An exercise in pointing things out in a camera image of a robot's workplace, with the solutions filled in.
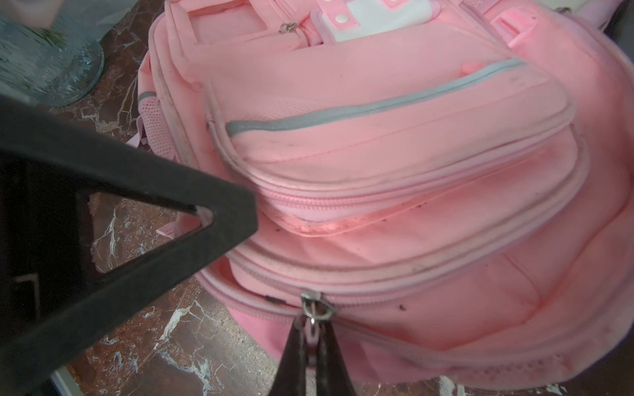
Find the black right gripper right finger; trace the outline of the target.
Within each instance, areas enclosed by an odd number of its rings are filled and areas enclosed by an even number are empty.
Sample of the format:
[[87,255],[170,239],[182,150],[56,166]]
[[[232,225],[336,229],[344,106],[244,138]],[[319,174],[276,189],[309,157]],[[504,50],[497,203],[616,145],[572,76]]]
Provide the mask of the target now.
[[319,322],[318,329],[320,337],[316,355],[316,395],[356,396],[333,324]]

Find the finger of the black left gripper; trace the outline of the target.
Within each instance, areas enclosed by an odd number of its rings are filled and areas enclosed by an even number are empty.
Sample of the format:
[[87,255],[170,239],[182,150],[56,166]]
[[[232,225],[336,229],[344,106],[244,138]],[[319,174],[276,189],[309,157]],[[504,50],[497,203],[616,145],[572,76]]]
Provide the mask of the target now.
[[[201,227],[99,272],[97,192],[195,214]],[[30,393],[257,227],[250,191],[3,97],[2,394]]]

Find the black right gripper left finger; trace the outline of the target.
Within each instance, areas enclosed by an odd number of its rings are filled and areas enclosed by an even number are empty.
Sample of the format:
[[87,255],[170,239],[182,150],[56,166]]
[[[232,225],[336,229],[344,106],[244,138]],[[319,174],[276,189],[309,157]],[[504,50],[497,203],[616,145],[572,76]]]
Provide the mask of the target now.
[[305,316],[294,319],[269,396],[305,396],[307,343]]

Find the pink backpack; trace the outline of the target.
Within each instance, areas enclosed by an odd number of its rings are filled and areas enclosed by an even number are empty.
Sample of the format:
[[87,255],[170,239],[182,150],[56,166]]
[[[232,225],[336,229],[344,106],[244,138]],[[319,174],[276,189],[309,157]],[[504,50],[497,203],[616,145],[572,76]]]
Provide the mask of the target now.
[[570,379],[633,324],[633,65],[615,1],[168,1],[139,70],[157,155],[250,188],[196,278],[277,358]]

